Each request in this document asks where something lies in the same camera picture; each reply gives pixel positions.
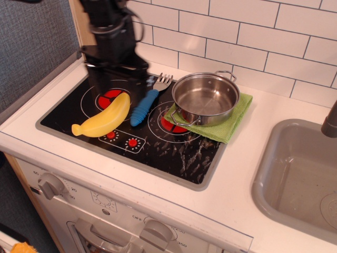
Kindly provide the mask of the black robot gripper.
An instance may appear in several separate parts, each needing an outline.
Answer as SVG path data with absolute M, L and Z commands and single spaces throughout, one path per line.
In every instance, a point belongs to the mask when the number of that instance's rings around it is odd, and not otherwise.
M 96 45 L 84 45 L 89 84 L 94 94 L 104 94 L 108 90 L 110 77 L 104 67 L 127 69 L 130 92 L 145 92 L 148 77 L 148 63 L 135 52 L 136 43 L 132 20 L 122 20 L 117 25 L 96 27 L 90 25 Z

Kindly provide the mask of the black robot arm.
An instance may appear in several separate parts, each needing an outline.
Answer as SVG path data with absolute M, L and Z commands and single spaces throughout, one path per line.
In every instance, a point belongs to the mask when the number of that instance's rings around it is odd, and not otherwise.
M 132 17 L 135 13 L 126 7 L 126 1 L 81 1 L 90 19 L 90 32 L 96 45 L 84 45 L 88 81 L 94 96 L 108 89 L 110 74 L 126 79 L 141 79 L 147 74 L 148 63 L 136 53 Z

